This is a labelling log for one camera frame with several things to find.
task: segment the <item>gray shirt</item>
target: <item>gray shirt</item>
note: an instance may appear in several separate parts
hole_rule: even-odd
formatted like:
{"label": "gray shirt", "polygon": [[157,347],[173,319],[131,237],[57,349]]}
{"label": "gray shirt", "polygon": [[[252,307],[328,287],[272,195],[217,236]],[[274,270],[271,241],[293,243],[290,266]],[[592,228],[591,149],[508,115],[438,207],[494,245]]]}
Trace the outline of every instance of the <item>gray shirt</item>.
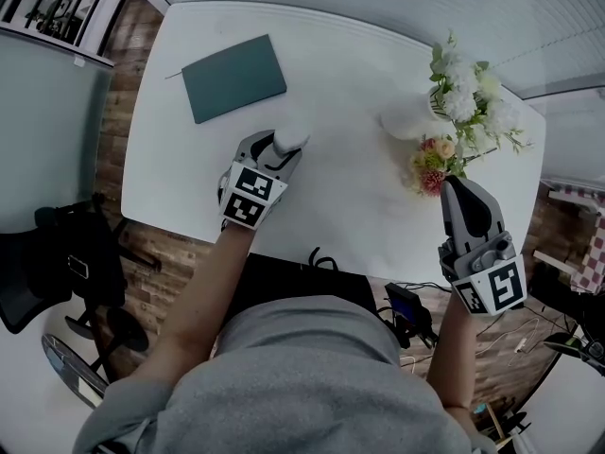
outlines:
{"label": "gray shirt", "polygon": [[400,370],[399,353],[376,317],[334,296],[255,306],[174,390],[113,383],[74,453],[494,453]]}

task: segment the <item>person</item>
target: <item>person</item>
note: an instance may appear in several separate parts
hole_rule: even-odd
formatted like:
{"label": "person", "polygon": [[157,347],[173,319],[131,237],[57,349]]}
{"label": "person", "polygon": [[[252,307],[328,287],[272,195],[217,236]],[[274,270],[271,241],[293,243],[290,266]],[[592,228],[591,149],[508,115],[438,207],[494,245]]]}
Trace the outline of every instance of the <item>person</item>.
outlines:
{"label": "person", "polygon": [[74,453],[495,452],[469,412],[475,323],[456,294],[424,381],[360,276],[248,258],[254,235],[228,223]]}

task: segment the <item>white desk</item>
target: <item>white desk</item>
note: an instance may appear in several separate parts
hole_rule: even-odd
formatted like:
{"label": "white desk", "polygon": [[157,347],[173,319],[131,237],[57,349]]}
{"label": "white desk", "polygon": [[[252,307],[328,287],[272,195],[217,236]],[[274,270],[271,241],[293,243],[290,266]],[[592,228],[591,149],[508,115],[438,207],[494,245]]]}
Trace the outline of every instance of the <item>white desk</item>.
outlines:
{"label": "white desk", "polygon": [[[273,42],[287,93],[196,125],[182,77],[166,77],[264,34]],[[405,164],[396,157],[401,142],[376,122],[389,104],[428,91],[429,62],[423,44],[331,14],[255,3],[174,5],[153,45],[134,110],[122,213],[216,241],[216,184],[239,142],[297,122],[312,130],[311,141],[253,250],[306,263],[321,246],[320,255],[331,255],[344,271],[444,283],[437,254],[445,240],[441,202],[402,185]],[[535,146],[521,156],[504,147],[470,164],[468,175],[500,201],[519,251],[538,188],[545,121],[518,98],[505,98],[519,109]]]}

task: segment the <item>vase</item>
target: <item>vase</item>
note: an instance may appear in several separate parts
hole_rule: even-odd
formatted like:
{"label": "vase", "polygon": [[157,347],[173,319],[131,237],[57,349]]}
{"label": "vase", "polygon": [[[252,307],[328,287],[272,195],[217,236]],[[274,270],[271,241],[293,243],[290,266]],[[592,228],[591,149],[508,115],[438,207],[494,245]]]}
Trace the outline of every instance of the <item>vase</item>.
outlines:
{"label": "vase", "polygon": [[437,107],[437,91],[438,86],[434,86],[428,93],[404,96],[378,115],[380,126],[400,140],[452,132],[450,118]]}

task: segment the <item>notebook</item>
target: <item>notebook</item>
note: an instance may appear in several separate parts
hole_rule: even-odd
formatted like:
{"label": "notebook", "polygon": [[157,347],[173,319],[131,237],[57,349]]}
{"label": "notebook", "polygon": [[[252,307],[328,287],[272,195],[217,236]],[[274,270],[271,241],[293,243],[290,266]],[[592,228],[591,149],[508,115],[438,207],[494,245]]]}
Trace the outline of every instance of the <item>notebook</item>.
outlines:
{"label": "notebook", "polygon": [[198,124],[287,89],[268,35],[189,64],[182,78]]}

